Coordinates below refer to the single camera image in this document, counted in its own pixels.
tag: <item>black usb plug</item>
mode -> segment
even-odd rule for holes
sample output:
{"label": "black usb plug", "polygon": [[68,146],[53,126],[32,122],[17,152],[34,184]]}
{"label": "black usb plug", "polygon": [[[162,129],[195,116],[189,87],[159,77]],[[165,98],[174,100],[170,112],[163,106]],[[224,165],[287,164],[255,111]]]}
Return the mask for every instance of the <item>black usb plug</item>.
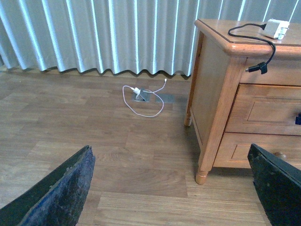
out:
{"label": "black usb plug", "polygon": [[261,74],[265,74],[268,72],[268,66],[265,62],[261,62],[256,66],[252,66],[246,69],[246,72],[255,72],[261,70]]}

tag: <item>power adapter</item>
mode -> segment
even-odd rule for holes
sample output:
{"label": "power adapter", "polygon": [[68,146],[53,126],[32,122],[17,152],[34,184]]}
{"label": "power adapter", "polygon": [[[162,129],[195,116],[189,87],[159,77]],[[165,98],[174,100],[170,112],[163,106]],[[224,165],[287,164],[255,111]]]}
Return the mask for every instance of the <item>power adapter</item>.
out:
{"label": "power adapter", "polygon": [[262,33],[267,37],[282,40],[289,25],[288,21],[270,19]]}

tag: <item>black cable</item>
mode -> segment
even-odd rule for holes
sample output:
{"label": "black cable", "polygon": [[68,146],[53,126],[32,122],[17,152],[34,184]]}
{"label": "black cable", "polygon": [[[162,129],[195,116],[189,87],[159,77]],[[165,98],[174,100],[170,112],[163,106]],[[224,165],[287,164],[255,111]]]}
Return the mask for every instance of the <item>black cable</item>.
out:
{"label": "black cable", "polygon": [[235,29],[242,28],[242,27],[249,26],[249,25],[251,25],[251,26],[257,26],[257,27],[260,27],[260,28],[262,28],[264,30],[267,24],[261,24],[260,25],[260,24],[248,23],[248,24],[244,24],[242,26],[233,27],[233,28],[231,28],[231,29],[228,30],[228,35],[233,36],[233,37],[255,39],[255,40],[264,41],[264,42],[268,43],[272,47],[273,53],[272,53],[272,55],[270,56],[270,58],[268,59],[267,62],[261,62],[258,65],[255,65],[255,66],[252,66],[252,67],[249,67],[248,69],[246,69],[246,72],[255,72],[255,71],[261,70],[261,74],[265,74],[268,71],[267,65],[272,60],[272,58],[273,58],[273,56],[274,56],[274,54],[276,52],[276,46],[275,46],[275,44],[273,42],[267,40],[267,39],[262,39],[262,38],[258,38],[258,37],[254,37],[254,36],[238,35],[238,34],[232,34],[231,33],[231,31],[233,31]]}

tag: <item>drawer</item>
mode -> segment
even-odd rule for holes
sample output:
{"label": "drawer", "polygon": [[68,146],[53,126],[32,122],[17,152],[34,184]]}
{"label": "drawer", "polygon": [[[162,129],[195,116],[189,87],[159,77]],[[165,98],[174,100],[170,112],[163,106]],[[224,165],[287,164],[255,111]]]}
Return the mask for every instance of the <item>drawer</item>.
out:
{"label": "drawer", "polygon": [[301,135],[301,88],[240,84],[226,132]]}
{"label": "drawer", "polygon": [[[248,58],[246,68],[257,65],[267,59]],[[288,85],[301,86],[301,59],[283,60],[272,59],[268,64],[268,72],[261,74],[261,71],[245,72],[243,70],[241,83],[253,84],[271,84],[271,85]]]}
{"label": "drawer", "polygon": [[282,152],[286,162],[301,169],[301,137],[241,133],[224,134],[214,166],[250,168],[247,155],[251,143],[270,153]]}

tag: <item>curtain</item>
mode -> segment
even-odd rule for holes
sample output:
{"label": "curtain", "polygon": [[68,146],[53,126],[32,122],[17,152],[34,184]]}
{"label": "curtain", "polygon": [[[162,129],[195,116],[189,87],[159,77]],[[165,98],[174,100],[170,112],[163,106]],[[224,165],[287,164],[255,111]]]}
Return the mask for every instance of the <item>curtain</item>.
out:
{"label": "curtain", "polygon": [[0,65],[189,76],[197,18],[300,22],[298,2],[0,0]]}

